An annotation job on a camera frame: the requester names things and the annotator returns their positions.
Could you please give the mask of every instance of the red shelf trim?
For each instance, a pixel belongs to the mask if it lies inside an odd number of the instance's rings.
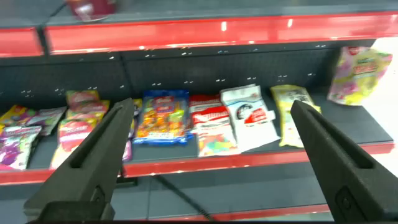
[[[394,143],[367,144],[361,146],[369,154],[390,153]],[[240,154],[235,156],[205,157],[179,161],[159,161],[125,165],[127,177],[141,177],[159,174],[175,174],[204,170],[232,169],[251,166],[270,166],[308,162],[304,150],[294,152],[273,152],[263,154]],[[35,184],[50,177],[53,170],[25,170],[0,173],[0,185]]]
[[[272,208],[264,210],[253,210],[245,212],[230,212],[230,213],[219,213],[212,214],[211,216],[216,221],[230,221],[230,220],[242,220],[247,218],[263,218],[263,217],[277,217],[283,215],[301,215],[315,212],[329,212],[328,205],[308,205],[299,207],[289,208]],[[207,221],[202,215],[192,215],[185,217],[167,217],[155,219],[158,221]]]
[[[31,28],[0,29],[0,58],[40,56],[43,50]]]
[[[52,54],[398,36],[398,12],[50,26]]]

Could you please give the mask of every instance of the yellow candy bag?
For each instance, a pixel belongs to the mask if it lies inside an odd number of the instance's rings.
[[[294,85],[278,85],[271,87],[276,105],[280,114],[280,130],[282,131],[282,140],[279,146],[304,147],[300,139],[299,132],[294,124],[293,117],[290,114],[293,102],[300,100],[320,112],[320,107],[315,106],[310,95],[304,87]]]
[[[343,47],[328,100],[361,106],[377,87],[392,60],[392,54],[369,47]]]

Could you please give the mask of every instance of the snack package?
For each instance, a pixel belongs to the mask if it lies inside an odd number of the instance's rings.
[[[41,126],[43,128],[40,135],[48,136],[51,134],[53,128],[57,125],[66,109],[67,107],[64,106],[61,108],[39,110],[35,116],[26,122],[26,125]]]
[[[130,132],[128,138],[132,138],[134,136],[134,132],[136,131],[136,119],[133,118],[130,125]]]
[[[186,144],[188,92],[148,90],[134,144]]]
[[[142,99],[133,99],[134,102],[134,116],[139,115],[142,108]]]
[[[241,152],[280,139],[272,123],[275,113],[268,111],[260,86],[222,91],[221,101],[228,108]]]
[[[133,99],[134,102],[134,116],[139,115],[142,108],[142,99]],[[132,138],[134,136],[134,132],[136,131],[136,119],[134,118],[131,122],[129,137]]]
[[[84,101],[74,104],[67,111],[67,119],[102,120],[109,109],[109,100]]]
[[[0,170],[26,169],[40,126],[3,128],[0,135]]]
[[[66,96],[67,96],[67,103],[71,107],[73,105],[78,105],[84,102],[100,100],[100,95],[96,90],[83,90],[83,91],[68,90],[66,92]]]
[[[279,146],[304,147],[299,132],[294,124],[293,117],[290,114],[293,102],[300,100],[320,112],[320,107],[315,106],[310,95],[304,87],[294,85],[278,85],[271,87],[276,105],[280,114],[280,130],[282,131],[282,140]]]
[[[36,114],[37,112],[34,110],[14,105],[0,117],[0,124],[4,126],[23,126]]]
[[[198,156],[226,156],[241,153],[236,145],[225,106],[194,112],[192,121],[197,133]]]
[[[191,117],[193,113],[203,111],[208,108],[221,106],[220,95],[192,95],[189,98],[189,112]],[[195,125],[193,125],[193,121],[188,119],[188,125],[190,127],[190,132],[195,134]]]
[[[56,169],[94,130],[96,119],[64,119],[58,127],[58,148],[51,160],[50,169]]]
[[[123,153],[123,157],[122,157],[122,161],[126,162],[131,160],[132,157],[132,153],[131,153],[131,141],[127,140],[126,142],[126,147],[124,148],[124,153]]]
[[[328,100],[359,106],[385,74],[392,55],[369,47],[343,47]]]

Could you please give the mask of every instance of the store shelf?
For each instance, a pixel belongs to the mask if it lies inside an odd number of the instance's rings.
[[[118,4],[117,13],[96,24],[80,22],[65,7],[47,23],[51,54],[398,35],[398,2],[392,0],[120,0]]]
[[[36,28],[62,5],[62,0],[1,1],[0,58],[42,55]]]
[[[218,221],[328,211],[307,162],[164,176]],[[152,177],[137,187],[117,187],[115,220],[203,220],[192,207]],[[24,223],[23,203],[35,185],[0,186],[0,216]]]
[[[368,153],[388,153],[394,148],[392,138],[363,107],[342,106],[327,101],[325,91],[313,92],[311,96],[314,102],[321,106],[324,117],[360,144]],[[269,95],[265,93],[263,98],[269,110],[276,110],[276,105]],[[280,134],[278,113],[274,125]],[[133,145],[133,159],[125,163],[124,168],[128,177],[139,177],[308,161],[303,149],[279,147],[278,143],[278,141],[272,142],[237,156],[204,158],[197,158],[198,149],[195,139],[190,140],[186,146]],[[47,168],[56,147],[56,134],[43,138],[30,159],[28,170],[0,173],[0,185],[45,181],[52,173]]]

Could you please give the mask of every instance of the candy bag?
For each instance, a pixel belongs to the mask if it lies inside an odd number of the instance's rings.
[[[61,108],[39,110],[35,116],[26,122],[26,125],[41,126],[43,128],[40,135],[48,136],[51,134],[51,131],[57,125],[66,109],[67,107],[64,106]]]
[[[134,116],[139,115],[142,108],[142,99],[133,99],[134,102]],[[135,118],[131,122],[129,137],[132,138],[134,136],[134,132],[136,131],[136,120]]]
[[[67,111],[67,119],[97,119],[101,121],[109,109],[109,100],[84,101]]]
[[[225,106],[194,112],[192,121],[197,133],[198,156],[226,156],[241,153],[236,145]]]
[[[96,119],[64,119],[58,127],[58,147],[51,160],[50,169],[56,169],[94,130]]]
[[[359,106],[385,74],[392,55],[369,47],[343,47],[328,100]]]
[[[294,124],[293,117],[290,114],[293,102],[299,100],[304,102],[320,112],[320,107],[315,106],[310,95],[304,87],[294,85],[278,85],[271,87],[276,105],[280,113],[280,129],[282,131],[282,140],[279,146],[304,147],[299,132]]]
[[[221,92],[221,101],[228,107],[241,152],[278,140],[272,120],[261,97],[260,86],[233,88]]]
[[[40,126],[3,128],[0,135],[0,170],[26,169]]]
[[[131,160],[131,141],[127,140],[126,142],[126,147],[124,148],[124,153],[123,153],[123,157],[122,157],[122,161],[126,162]]]
[[[134,115],[137,116],[141,112],[142,99],[133,99],[134,102]]]
[[[187,103],[185,90],[145,91],[134,144],[186,144]]]
[[[83,91],[68,90],[66,95],[67,95],[67,103],[69,106],[78,105],[84,102],[100,100],[100,95],[96,90],[83,90]]]
[[[223,105],[220,100],[220,95],[192,95],[189,99],[189,112],[191,117],[193,113],[203,111],[207,108]],[[192,134],[196,133],[193,121],[188,119],[188,125]]]
[[[5,126],[23,126],[36,114],[37,112],[34,110],[14,105],[0,117],[0,124]]]

